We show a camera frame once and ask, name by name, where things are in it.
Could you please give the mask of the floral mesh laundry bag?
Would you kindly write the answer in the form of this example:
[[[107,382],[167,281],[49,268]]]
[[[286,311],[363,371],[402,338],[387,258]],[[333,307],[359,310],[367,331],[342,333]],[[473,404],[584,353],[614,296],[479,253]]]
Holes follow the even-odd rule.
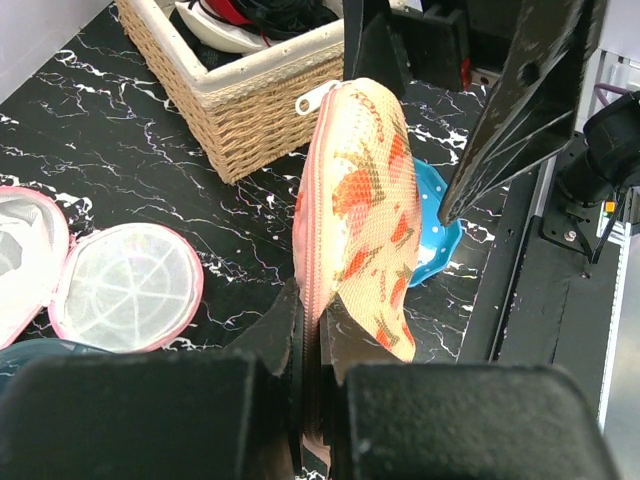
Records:
[[[321,102],[298,190],[292,245],[304,307],[305,444],[329,454],[319,417],[320,318],[340,300],[356,324],[398,359],[416,346],[404,299],[422,229],[405,117],[395,95],[359,78]]]

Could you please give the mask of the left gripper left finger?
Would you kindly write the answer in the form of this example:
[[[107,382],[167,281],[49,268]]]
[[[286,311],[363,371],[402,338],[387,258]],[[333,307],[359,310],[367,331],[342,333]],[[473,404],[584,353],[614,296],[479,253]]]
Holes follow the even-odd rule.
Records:
[[[240,427],[244,479],[293,479],[302,470],[300,290],[289,279],[271,308],[224,348],[252,362]]]

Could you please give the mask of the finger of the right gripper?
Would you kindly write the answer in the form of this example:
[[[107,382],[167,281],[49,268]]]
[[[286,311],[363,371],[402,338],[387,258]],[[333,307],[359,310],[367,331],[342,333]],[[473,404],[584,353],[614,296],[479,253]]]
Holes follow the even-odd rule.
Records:
[[[501,76],[441,201],[442,224],[568,145],[606,8],[604,1],[522,3]]]
[[[402,98],[410,75],[406,49],[393,28],[390,2],[346,0],[342,7],[343,80],[368,78]]]

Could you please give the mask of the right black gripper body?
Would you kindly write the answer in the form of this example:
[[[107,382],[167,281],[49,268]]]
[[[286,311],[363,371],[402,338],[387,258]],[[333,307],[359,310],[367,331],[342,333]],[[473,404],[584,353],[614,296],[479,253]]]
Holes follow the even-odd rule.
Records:
[[[518,1],[393,1],[392,26],[413,77],[450,91],[492,86],[502,74]]]

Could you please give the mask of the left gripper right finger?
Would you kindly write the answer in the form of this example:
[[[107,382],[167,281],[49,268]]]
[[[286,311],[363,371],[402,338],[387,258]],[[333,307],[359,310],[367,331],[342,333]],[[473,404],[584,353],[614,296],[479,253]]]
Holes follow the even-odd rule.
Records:
[[[353,477],[349,407],[343,384],[360,364],[398,364],[400,360],[360,326],[341,304],[320,317],[320,387],[323,441],[330,447],[332,479]]]

